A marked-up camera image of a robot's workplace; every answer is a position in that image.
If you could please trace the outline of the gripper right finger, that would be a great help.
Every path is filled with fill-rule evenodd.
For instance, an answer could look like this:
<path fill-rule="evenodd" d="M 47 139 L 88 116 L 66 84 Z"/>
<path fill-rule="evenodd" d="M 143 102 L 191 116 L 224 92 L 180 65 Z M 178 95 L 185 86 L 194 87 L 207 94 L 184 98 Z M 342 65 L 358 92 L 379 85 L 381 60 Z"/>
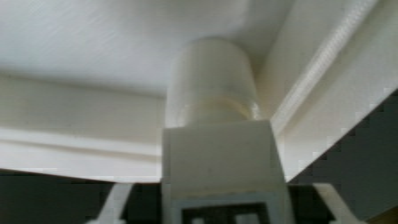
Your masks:
<path fill-rule="evenodd" d="M 315 183 L 313 186 L 335 215 L 335 220 L 329 222 L 329 224 L 356 224 L 356 216 L 352 214 L 335 186 L 326 183 Z"/>

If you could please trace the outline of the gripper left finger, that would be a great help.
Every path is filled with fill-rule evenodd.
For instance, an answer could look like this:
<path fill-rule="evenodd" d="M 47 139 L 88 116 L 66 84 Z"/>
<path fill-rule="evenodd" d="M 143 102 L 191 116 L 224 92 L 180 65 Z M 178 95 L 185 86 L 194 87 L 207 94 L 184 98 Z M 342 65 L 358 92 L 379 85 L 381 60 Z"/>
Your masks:
<path fill-rule="evenodd" d="M 91 220 L 86 224 L 127 224 L 127 221 L 123 220 L 121 216 L 127 208 L 132 188 L 132 183 L 114 184 L 100 215 L 96 219 Z"/>

